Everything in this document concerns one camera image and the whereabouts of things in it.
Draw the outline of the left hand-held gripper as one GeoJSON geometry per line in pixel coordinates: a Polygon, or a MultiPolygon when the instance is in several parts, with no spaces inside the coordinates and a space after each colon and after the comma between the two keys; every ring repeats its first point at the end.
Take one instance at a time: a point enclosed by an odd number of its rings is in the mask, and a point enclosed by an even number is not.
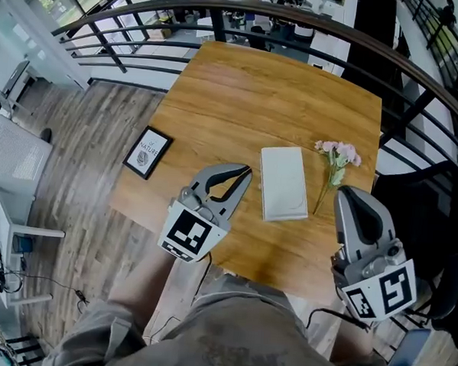
{"type": "Polygon", "coordinates": [[[187,263],[206,256],[229,233],[230,223],[226,219],[231,218],[252,181],[250,169],[248,165],[226,163],[198,172],[192,189],[183,187],[171,201],[158,247],[187,263]],[[236,177],[223,196],[211,196],[207,204],[198,196],[207,196],[212,186],[236,177]]]}

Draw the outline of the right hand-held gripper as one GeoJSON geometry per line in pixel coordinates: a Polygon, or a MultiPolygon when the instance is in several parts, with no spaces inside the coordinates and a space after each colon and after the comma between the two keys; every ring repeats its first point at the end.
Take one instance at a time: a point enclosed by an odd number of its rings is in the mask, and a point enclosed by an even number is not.
{"type": "Polygon", "coordinates": [[[331,258],[331,270],[352,316],[359,321],[383,321],[416,302],[414,263],[406,257],[400,239],[363,254],[357,251],[359,240],[375,244],[395,230],[388,209],[372,194],[348,186],[336,191],[333,208],[342,247],[331,258]]]}

